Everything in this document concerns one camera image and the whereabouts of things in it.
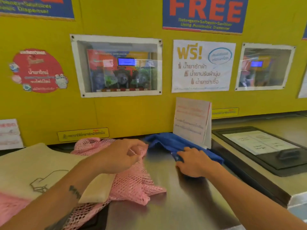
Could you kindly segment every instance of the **yellow label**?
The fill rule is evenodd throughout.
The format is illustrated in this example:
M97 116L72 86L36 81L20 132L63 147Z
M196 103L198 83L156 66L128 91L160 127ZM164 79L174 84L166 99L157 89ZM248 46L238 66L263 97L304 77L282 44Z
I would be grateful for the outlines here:
M58 137L60 142L76 141L89 137L107 138L109 137L109 129L104 127L74 131L59 131Z
M213 109L212 118L225 118L239 115L239 108Z

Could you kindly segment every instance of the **red circular sticker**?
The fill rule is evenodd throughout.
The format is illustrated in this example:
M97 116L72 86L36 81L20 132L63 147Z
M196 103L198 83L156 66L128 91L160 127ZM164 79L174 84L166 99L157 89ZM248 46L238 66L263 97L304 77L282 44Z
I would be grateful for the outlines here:
M67 88L68 79L61 65L45 50L20 51L10 63L10 69L14 73L12 80L22 84L27 92L50 93L58 88Z

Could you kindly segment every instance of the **blue digital display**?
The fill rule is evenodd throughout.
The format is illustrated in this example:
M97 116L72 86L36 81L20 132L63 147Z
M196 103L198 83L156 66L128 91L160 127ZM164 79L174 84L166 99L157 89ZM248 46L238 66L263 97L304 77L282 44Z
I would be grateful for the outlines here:
M252 61L251 67L262 67L263 61Z
M117 58L118 66L135 66L135 59L134 58L125 58L125 57L118 57Z

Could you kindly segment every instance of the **white paper sign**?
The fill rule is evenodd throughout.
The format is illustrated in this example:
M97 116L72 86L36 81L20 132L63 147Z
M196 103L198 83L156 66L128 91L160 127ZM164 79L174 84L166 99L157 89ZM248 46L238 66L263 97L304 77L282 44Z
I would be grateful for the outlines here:
M307 71L306 71L304 79L303 79L303 83L302 83L300 93L298 94L298 98L304 98L304 97L307 97Z
M212 105L203 100L177 97L173 133L211 148Z
M174 40L172 92L229 90L235 43Z
M14 148L23 148L17 120L0 120L0 150Z
M299 148L262 131L248 131L223 135L254 155Z

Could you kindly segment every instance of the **hand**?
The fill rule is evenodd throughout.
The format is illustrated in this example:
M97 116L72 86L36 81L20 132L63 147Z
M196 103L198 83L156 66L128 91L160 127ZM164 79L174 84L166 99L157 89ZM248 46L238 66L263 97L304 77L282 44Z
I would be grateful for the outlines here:
M184 162L177 161L176 166L180 171L190 177L207 177L214 167L218 164L211 160L204 151L198 151L196 148L184 148L184 152L177 152Z
M148 145L138 139L118 139L102 151L84 159L99 174L118 174L140 159L140 149Z

